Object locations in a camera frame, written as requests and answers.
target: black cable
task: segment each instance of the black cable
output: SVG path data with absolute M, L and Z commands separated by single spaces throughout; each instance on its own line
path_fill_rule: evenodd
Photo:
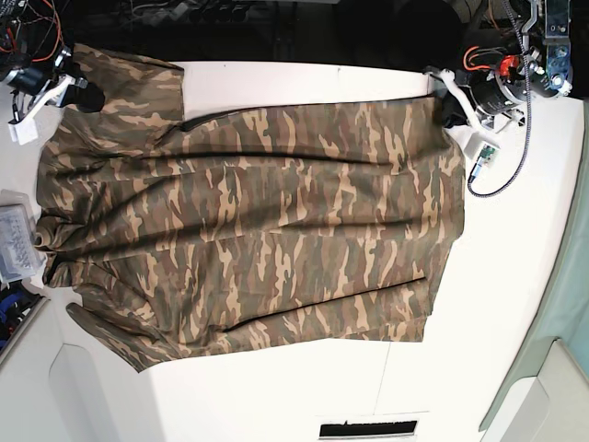
M 468 8 L 468 21 L 472 20 L 472 9 L 470 9 L 470 5 L 468 4 L 468 0 L 464 0 L 464 4 Z
M 469 38 L 472 36 L 472 34 L 479 30 L 480 22 L 482 21 L 485 12 L 487 12 L 488 6 L 489 0 L 481 0 L 479 7 L 475 9 L 474 14 L 472 15 L 472 19 L 470 20 L 470 23 L 468 23 L 467 30 L 464 33 L 465 41 L 469 41 Z
M 62 10 L 61 10 L 61 11 L 59 11 L 59 15 L 61 15 L 61 14 L 63 14 L 63 13 L 64 13 L 64 10 L 65 10 L 65 9 L 66 9 L 68 6 L 70 6 L 70 2 L 71 2 L 71 1 L 72 1 L 72 0 L 67 0 L 67 1 L 65 2 L 65 4 L 62 6 Z
M 43 47 L 43 44 L 45 44 L 45 41 L 47 40 L 47 37 L 49 37 L 49 33 L 52 31 L 53 26 L 56 26 L 57 25 L 57 20 L 56 20 L 56 17 L 55 17 L 56 14 L 57 14 L 57 11 L 55 10 L 55 4 L 53 3 L 53 0 L 51 0 L 51 1 L 52 1 L 52 7 L 53 7 L 52 24 L 47 28 L 47 32 L 45 32 L 45 36 L 43 37 L 43 40 L 41 40 L 39 46 L 37 47 L 37 50 L 30 56 L 31 60 L 33 58 L 35 58 L 35 55 L 37 55 L 39 53 L 40 49 Z
M 530 64 L 529 64 L 529 61 L 527 60 L 527 54 L 525 53 L 524 41 L 522 39 L 522 34 L 520 33 L 519 28 L 517 27 L 517 23 L 515 22 L 514 13 L 512 12 L 512 9 L 509 6 L 509 1 L 502 0 L 502 4 L 503 4 L 503 9 L 505 9 L 505 12 L 507 13 L 507 17 L 509 17 L 509 21 L 511 21 L 512 26 L 514 27 L 515 37 L 517 38 L 517 42 L 519 43 L 519 47 L 522 50 L 522 56 L 524 57 L 525 104 L 527 107 L 527 116 L 525 118 L 524 152 L 522 153 L 522 158 L 520 159 L 519 164 L 517 165 L 517 169 L 515 170 L 514 174 L 512 175 L 512 178 L 510 178 L 507 182 L 505 182 L 505 184 L 503 186 L 501 186 L 499 189 L 497 189 L 496 191 L 491 192 L 491 193 L 477 193 L 472 190 L 472 182 L 476 179 L 476 176 L 473 174 L 475 167 L 477 166 L 475 164 L 475 166 L 470 171 L 467 187 L 468 187 L 468 191 L 470 193 L 472 193 L 474 196 L 476 196 L 477 198 L 491 198 L 492 196 L 498 195 L 499 193 L 503 192 L 505 189 L 507 189 L 509 186 L 512 185 L 512 183 L 515 181 L 517 176 L 520 174 L 520 172 L 524 168 L 525 159 L 527 158 L 527 149 L 529 148 L 529 145 L 530 145 L 530 135 L 532 133 L 532 94 L 530 92 L 530 90 L 531 90 Z

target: clear plastic container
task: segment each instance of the clear plastic container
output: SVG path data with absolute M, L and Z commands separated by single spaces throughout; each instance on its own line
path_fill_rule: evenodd
M 29 278 L 42 266 L 24 205 L 0 207 L 0 281 Z

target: camouflage shirt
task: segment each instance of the camouflage shirt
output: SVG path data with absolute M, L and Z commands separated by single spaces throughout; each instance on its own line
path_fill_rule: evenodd
M 464 223 L 434 99 L 183 123 L 182 70 L 77 46 L 104 110 L 66 110 L 37 198 L 47 285 L 137 370 L 322 338 L 420 341 Z

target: screw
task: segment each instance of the screw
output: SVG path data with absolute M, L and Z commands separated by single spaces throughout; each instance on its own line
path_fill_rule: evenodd
M 562 86 L 562 77 L 561 76 L 553 76 L 551 78 L 552 84 L 554 86 Z

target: white table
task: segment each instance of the white table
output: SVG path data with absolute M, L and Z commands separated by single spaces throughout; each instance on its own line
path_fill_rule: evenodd
M 431 87 L 419 74 L 358 67 L 181 65 L 186 69 L 187 117 L 262 105 L 401 99 L 425 95 Z M 0 121 L 7 121 L 9 96 L 5 89 L 0 93 Z M 58 118 L 59 112 L 52 109 L 38 118 L 45 138 Z M 513 147 L 504 149 L 492 175 L 478 179 L 481 191 L 493 189 L 513 172 L 523 140 L 518 131 L 504 135 Z M 456 132 L 458 139 L 464 136 L 464 130 Z M 520 178 L 491 201 L 467 196 L 465 232 L 450 255 L 423 343 L 326 340 L 176 361 L 136 375 L 70 320 L 64 306 L 77 296 L 69 289 L 47 290 L 52 299 L 46 308 L 48 320 L 36 321 L 31 329 L 42 336 L 42 327 L 54 328 L 57 323 L 60 333 L 52 334 L 54 342 L 61 339 L 91 355 L 98 380 L 88 373 L 87 383 L 99 384 L 108 405 L 106 411 L 93 410 L 96 402 L 91 397 L 96 392 L 79 380 L 84 376 L 72 380 L 86 413 L 98 422 L 88 440 L 103 440 L 114 429 L 121 442 L 303 442 L 317 440 L 319 424 L 330 419 L 374 421 L 384 419 L 371 417 L 374 414 L 420 412 L 428 413 L 418 414 L 419 442 L 479 440 L 480 420 L 548 280 L 572 198 L 582 137 L 581 103 L 534 103 L 530 155 Z M 4 125 L 0 140 L 0 189 L 27 193 L 34 201 L 41 143 L 12 145 Z M 7 379 L 18 376 L 23 366 L 37 367 L 37 374 L 47 379 L 51 357 L 30 348 L 20 355 L 17 349 L 0 371 L 0 390 L 14 388 Z M 50 390 L 38 388 L 43 399 L 31 399 L 30 413 L 45 413 L 47 403 L 64 408 L 59 401 L 65 398 L 47 399 Z M 6 406 L 0 404 L 0 419 L 21 419 L 18 411 L 10 414 Z M 6 440 L 33 440 L 12 427 L 3 425 Z M 30 431 L 38 431 L 45 441 L 64 441 L 63 435 L 52 433 L 58 430 L 51 425 Z

